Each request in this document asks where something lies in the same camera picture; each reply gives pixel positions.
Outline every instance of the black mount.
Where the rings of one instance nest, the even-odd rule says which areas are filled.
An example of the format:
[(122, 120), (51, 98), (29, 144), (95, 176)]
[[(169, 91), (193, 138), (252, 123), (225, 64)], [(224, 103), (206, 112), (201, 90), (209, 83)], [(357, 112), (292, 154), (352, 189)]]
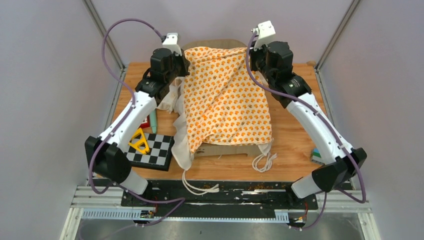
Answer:
[(184, 56), (176, 55), (168, 48), (158, 48), (150, 57), (150, 68), (135, 87), (135, 91), (148, 93), (159, 103), (170, 91), (170, 84), (176, 77), (185, 77), (189, 74), (190, 62)]
[[(89, 136), (85, 141), (88, 166), (90, 166), (93, 154), (101, 142), (100, 137), (95, 138), (93, 136)], [(131, 163), (116, 143), (105, 143), (94, 160), (93, 172), (120, 184), (130, 174)]]
[[(355, 160), (359, 168), (367, 159), (367, 153), (362, 149), (351, 149), (350, 154)], [(337, 157), (336, 162), (323, 165), (312, 171), (312, 178), (315, 184), (324, 192), (328, 193), (338, 187), (340, 184), (351, 179), (357, 174), (354, 165), (348, 156), (343, 158)]]
[[(287, 42), (273, 41), (268, 46), (250, 51), (252, 71), (259, 71), (267, 79), (269, 88), (288, 95), (299, 97), (311, 93), (305, 80), (293, 71), (293, 52)], [(290, 98), (272, 94), (286, 108), (292, 102)]]

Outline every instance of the green object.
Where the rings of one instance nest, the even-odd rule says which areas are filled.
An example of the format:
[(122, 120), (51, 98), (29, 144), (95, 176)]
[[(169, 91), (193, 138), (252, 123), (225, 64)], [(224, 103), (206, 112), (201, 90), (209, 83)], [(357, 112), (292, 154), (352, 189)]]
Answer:
[(317, 148), (314, 148), (310, 153), (310, 161), (319, 165), (324, 165), (321, 161), (321, 154)]
[(156, 109), (152, 111), (148, 117), (150, 119), (151, 132), (155, 134), (158, 131), (158, 120), (156, 118)]

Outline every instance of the white string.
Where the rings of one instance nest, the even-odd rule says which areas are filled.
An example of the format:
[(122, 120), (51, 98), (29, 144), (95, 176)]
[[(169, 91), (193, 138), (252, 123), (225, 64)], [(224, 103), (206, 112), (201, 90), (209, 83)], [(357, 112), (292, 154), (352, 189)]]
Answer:
[[(190, 185), (189, 182), (187, 182), (186, 180), (186, 170), (184, 170), (182, 172), (182, 184), (184, 185), (184, 187), (192, 194), (194, 195), (205, 195), (207, 193), (218, 193), (220, 191), (220, 185), (216, 184), (215, 186), (211, 187), (211, 188), (197, 188), (195, 186)], [(200, 193), (194, 192), (192, 191), (190, 188), (197, 190), (197, 191), (201, 191)]]
[(266, 172), (271, 169), (271, 167), (273, 166), (273, 160), (277, 158), (277, 153), (271, 156), (271, 153), (268, 152), (268, 154), (266, 155), (265, 166), (263, 166), (262, 168), (258, 168), (258, 163), (263, 157), (265, 157), (265, 155), (261, 154), (252, 161), (252, 168), (260, 173)]

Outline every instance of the white bracket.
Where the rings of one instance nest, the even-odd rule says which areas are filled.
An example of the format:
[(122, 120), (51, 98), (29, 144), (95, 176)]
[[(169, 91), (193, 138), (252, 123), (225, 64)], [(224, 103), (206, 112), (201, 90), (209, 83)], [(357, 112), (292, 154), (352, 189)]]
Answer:
[(181, 47), (178, 46), (178, 33), (171, 32), (166, 35), (165, 41), (162, 43), (162, 47), (171, 50), (177, 56), (182, 56)]
[[(313, 93), (303, 94), (299, 96), (299, 99), (312, 105), (312, 107), (314, 107), (318, 112), (322, 112)], [(322, 163), (325, 165), (331, 164), (336, 161), (337, 157), (344, 158), (346, 156), (346, 153), (339, 148), (338, 141), (332, 135), (327, 126), (310, 109), (308, 109), (299, 101), (292, 101), (288, 104), (287, 110), (299, 121), (299, 123), (312, 139), (313, 143), (319, 151), (319, 154), (321, 155)], [(322, 113), (322, 116), (330, 123), (325, 114)], [(342, 135), (340, 135), (340, 133), (334, 128), (333, 125), (331, 125), (331, 127), (338, 135), (339, 140), (343, 143), (343, 147), (345, 147), (347, 151), (351, 153), (352, 145), (346, 141)]]
[[(134, 93), (135, 103), (133, 100), (129, 100), (129, 103), (122, 110), (117, 119), (104, 131), (100, 134), (101, 139), (110, 134), (111, 138), (107, 140), (108, 144), (116, 143), (117, 147), (120, 148), (123, 152), (127, 152), (130, 146), (128, 143), (131, 140), (131, 137), (134, 135), (136, 130), (139, 128), (141, 122), (147, 116), (153, 112), (156, 108), (156, 101), (153, 97), (150, 97), (148, 93), (137, 91)], [(125, 121), (119, 126), (115, 132), (111, 130), (117, 125), (117, 123), (124, 117), (129, 108), (133, 108), (131, 113), (125, 119)]]
[(253, 50), (255, 51), (261, 49), (264, 44), (270, 44), (274, 40), (274, 36), (276, 35), (276, 31), (271, 21), (259, 23), (257, 27), (253, 28), (251, 31), (256, 31), (256, 33), (258, 34), (256, 43), (254, 44), (253, 48)]

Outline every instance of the yellow object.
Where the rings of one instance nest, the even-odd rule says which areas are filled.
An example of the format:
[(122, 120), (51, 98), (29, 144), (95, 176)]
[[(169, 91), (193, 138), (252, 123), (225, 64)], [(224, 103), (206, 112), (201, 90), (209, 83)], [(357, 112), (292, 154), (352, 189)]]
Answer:
[[(135, 143), (132, 143), (132, 141), (138, 136), (141, 136), (140, 140), (136, 141)], [(150, 152), (150, 148), (149, 148), (149, 145), (147, 143), (147, 139), (146, 139), (145, 134), (144, 134), (144, 132), (141, 128), (139, 128), (139, 129), (137, 129), (137, 131), (135, 131), (134, 135), (132, 136), (132, 138), (131, 138), (131, 140), (129, 141), (128, 144), (142, 154), (147, 154), (148, 152)]]
[[(272, 141), (265, 91), (246, 71), (246, 48), (185, 51), (190, 75), (183, 85), (188, 145), (258, 145)], [(254, 73), (261, 82), (259, 72)]]

